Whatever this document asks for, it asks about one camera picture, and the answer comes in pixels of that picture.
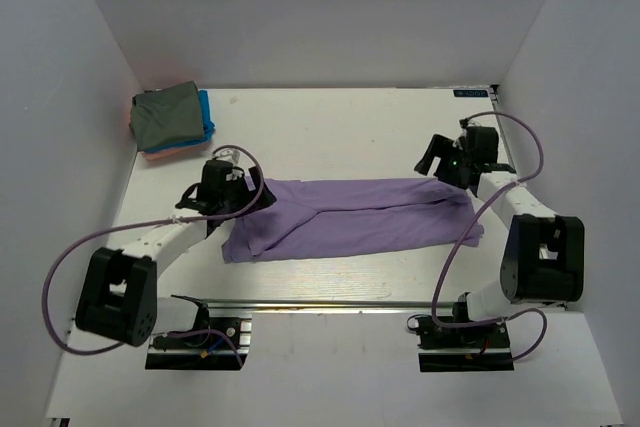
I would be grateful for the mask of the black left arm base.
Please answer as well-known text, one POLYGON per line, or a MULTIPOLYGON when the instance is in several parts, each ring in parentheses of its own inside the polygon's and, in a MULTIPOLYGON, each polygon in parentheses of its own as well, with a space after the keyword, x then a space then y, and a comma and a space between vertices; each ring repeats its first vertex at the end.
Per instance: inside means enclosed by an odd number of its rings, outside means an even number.
POLYGON ((197 335, 155 335, 149 344, 148 371, 240 371, 247 360, 252 315, 241 311, 213 313, 196 323, 197 335))

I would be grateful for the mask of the purple t-shirt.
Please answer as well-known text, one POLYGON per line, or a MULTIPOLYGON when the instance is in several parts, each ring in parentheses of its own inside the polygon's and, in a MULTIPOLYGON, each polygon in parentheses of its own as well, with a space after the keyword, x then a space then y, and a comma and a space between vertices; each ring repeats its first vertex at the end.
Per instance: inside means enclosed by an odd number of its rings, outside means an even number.
POLYGON ((222 246, 227 263, 398 252, 484 234, 468 194, 433 178, 275 180, 269 208, 236 220, 222 246))

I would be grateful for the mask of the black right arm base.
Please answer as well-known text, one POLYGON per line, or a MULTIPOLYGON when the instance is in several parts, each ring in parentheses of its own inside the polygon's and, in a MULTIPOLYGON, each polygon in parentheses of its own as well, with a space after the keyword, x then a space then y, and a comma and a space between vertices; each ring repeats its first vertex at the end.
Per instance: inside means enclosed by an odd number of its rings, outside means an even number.
POLYGON ((412 315, 407 330, 418 337, 421 373, 506 372, 514 370, 510 338, 505 326, 492 324, 445 329, 430 316, 412 315))

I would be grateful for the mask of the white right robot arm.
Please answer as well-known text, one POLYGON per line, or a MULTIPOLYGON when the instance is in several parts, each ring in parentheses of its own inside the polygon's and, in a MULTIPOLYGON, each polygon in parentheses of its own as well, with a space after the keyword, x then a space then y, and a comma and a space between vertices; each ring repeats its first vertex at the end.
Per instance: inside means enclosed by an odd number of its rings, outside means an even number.
POLYGON ((474 221, 492 210, 508 230, 497 279, 463 294, 445 324, 466 346, 484 338, 490 324, 541 305, 576 302, 584 290, 584 223, 539 201, 511 165, 499 162, 498 147, 496 129, 466 126, 456 140, 434 135, 415 166, 481 200, 474 221))

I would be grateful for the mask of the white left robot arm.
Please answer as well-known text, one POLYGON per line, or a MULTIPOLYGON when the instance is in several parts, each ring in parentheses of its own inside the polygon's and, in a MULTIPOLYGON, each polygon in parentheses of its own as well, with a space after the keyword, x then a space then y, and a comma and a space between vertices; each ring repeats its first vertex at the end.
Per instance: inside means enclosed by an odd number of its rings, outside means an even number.
POLYGON ((259 165, 205 163, 172 216, 123 247, 102 247, 90 258, 75 313, 78 329, 133 347, 153 333, 158 318, 157 281, 191 247, 228 220, 276 202, 259 165))

